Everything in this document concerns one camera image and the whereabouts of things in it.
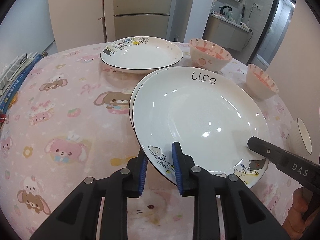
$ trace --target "white bowl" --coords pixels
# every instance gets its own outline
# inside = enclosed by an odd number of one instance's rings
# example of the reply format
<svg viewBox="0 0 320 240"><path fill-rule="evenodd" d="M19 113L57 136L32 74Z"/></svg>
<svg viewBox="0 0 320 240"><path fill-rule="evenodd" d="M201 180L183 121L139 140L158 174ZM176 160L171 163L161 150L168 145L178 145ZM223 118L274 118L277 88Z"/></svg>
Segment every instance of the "white bowl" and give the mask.
<svg viewBox="0 0 320 240"><path fill-rule="evenodd" d="M191 39L189 43L191 60L196 67L217 72L232 60L228 51L213 42Z"/></svg>
<svg viewBox="0 0 320 240"><path fill-rule="evenodd" d="M312 144L307 127L300 118L292 123L289 134L290 149L296 155L307 159L312 153Z"/></svg>
<svg viewBox="0 0 320 240"><path fill-rule="evenodd" d="M183 57L173 42L156 37L129 37L108 44L100 53L101 60L118 71L151 73L171 66Z"/></svg>
<svg viewBox="0 0 320 240"><path fill-rule="evenodd" d="M254 64L248 65L245 81L247 83L249 94L260 100L271 98L279 93L278 87L273 79Z"/></svg>
<svg viewBox="0 0 320 240"><path fill-rule="evenodd" d="M133 102L133 125L150 162L176 182L172 143L210 173L236 174L248 187L268 160L247 147L252 136L270 141L256 103L231 80L194 67L169 67L152 74Z"/></svg>

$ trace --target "white plate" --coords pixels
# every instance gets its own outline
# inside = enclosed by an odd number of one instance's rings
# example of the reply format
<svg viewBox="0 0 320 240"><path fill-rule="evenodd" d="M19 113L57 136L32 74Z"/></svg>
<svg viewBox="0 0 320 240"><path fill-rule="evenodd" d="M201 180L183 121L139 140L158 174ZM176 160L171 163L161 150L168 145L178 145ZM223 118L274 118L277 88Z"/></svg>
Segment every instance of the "white plate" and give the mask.
<svg viewBox="0 0 320 240"><path fill-rule="evenodd" d="M154 75L155 73L158 73L159 71L163 70L163 69L166 69L166 68L162 68L162 69L158 69L148 75L146 75L143 79L140 80L140 82L136 85L136 87L134 88L134 90L132 91L132 94L131 94L131 98L130 98L130 104L129 104L129 117L130 117L130 122L131 122L131 125L132 125L132 128L134 129L134 126L133 126L133 118L132 118L132 111L133 111L133 102L134 102L134 99L136 97L136 94L139 90L139 88L142 86L142 84L149 78L151 77L152 75Z"/></svg>
<svg viewBox="0 0 320 240"><path fill-rule="evenodd" d="M236 174L249 188L269 163L247 147L252 136L270 141L260 109L235 83L208 70L170 67L151 75L134 99L133 124L151 163L173 183L174 141L196 165Z"/></svg>
<svg viewBox="0 0 320 240"><path fill-rule="evenodd" d="M139 36L108 44L100 57L104 63L122 72L150 73L177 63L183 52L171 41Z"/></svg>

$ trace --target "power cord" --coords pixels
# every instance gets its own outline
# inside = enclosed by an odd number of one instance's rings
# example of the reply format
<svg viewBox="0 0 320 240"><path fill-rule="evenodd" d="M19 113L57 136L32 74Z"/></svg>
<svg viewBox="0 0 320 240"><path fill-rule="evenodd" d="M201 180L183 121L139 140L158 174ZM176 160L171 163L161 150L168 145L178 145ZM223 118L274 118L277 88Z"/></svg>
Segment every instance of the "power cord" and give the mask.
<svg viewBox="0 0 320 240"><path fill-rule="evenodd" d="M248 18L248 27L249 27L249 20L250 20L250 16L251 16L252 11L253 11L253 5L252 5L251 12L250 12L250 14L249 14L249 18ZM251 30L251 37L250 37L250 39L248 40L247 44L246 44L242 49L244 49L246 46L248 46L248 44L249 44L252 36L253 36L253 31Z"/></svg>

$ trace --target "pink bowl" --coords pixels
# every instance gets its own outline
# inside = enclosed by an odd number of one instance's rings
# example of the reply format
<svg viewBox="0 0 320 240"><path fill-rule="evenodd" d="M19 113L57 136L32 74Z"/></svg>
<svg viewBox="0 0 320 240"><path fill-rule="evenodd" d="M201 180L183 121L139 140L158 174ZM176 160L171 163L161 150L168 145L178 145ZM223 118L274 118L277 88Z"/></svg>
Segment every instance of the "pink bowl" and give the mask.
<svg viewBox="0 0 320 240"><path fill-rule="evenodd" d="M230 53L223 47L202 39L191 39L190 56L197 67L219 71L232 60Z"/></svg>

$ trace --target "table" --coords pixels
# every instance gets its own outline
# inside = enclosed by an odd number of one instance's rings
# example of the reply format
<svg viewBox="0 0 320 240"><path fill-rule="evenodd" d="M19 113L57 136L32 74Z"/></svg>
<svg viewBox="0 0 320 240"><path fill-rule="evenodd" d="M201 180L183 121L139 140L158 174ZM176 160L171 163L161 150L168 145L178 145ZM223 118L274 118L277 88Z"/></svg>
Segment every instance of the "table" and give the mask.
<svg viewBox="0 0 320 240"><path fill-rule="evenodd" d="M177 65L192 66L188 44L177 44L184 54ZM84 46L40 60L7 112L0 141L0 205L23 240L85 177L108 177L139 152L128 109L106 109L94 102L107 92L127 97L145 75L107 67L100 60L104 46ZM246 90L247 66L232 59L221 71ZM271 143L288 150L293 120L283 101L274 96L256 103ZM252 191L283 223L297 187L270 163ZM31 193L38 206L27 205L23 192ZM180 197L176 186L152 165L142 197L128 199L127 206L130 240L192 239L193 197Z"/></svg>

